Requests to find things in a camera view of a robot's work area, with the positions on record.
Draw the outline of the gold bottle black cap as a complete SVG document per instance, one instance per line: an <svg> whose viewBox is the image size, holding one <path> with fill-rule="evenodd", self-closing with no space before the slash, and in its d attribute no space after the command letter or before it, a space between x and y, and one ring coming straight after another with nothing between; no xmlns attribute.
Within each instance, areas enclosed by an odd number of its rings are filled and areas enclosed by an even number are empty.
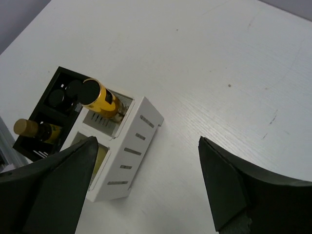
<svg viewBox="0 0 312 234"><path fill-rule="evenodd" d="M88 78L82 83L78 101L83 107L116 123L122 122L127 112L125 104L93 78Z"/></svg>

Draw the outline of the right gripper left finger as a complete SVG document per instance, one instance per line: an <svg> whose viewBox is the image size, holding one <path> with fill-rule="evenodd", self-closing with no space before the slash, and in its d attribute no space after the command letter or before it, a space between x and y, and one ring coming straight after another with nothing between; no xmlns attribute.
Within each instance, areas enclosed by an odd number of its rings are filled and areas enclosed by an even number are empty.
<svg viewBox="0 0 312 234"><path fill-rule="evenodd" d="M88 137L69 148L0 175L2 234L73 234L98 153Z"/></svg>

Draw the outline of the black-cap spice jar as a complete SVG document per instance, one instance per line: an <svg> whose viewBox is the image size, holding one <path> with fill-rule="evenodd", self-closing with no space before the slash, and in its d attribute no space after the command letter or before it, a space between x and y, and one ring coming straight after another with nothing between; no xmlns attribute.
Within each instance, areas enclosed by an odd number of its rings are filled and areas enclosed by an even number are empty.
<svg viewBox="0 0 312 234"><path fill-rule="evenodd" d="M65 89L65 94L69 98L76 98L82 86L82 82L80 80L71 81Z"/></svg>
<svg viewBox="0 0 312 234"><path fill-rule="evenodd" d="M61 89L54 90L48 98L48 103L52 107L59 107L65 99L65 93Z"/></svg>

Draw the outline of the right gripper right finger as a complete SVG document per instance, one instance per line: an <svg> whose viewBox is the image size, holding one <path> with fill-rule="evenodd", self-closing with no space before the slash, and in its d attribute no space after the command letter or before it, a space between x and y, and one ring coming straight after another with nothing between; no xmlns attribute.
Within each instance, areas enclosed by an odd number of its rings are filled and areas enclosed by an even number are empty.
<svg viewBox="0 0 312 234"><path fill-rule="evenodd" d="M311 233L311 182L261 168L205 137L198 151L218 233Z"/></svg>

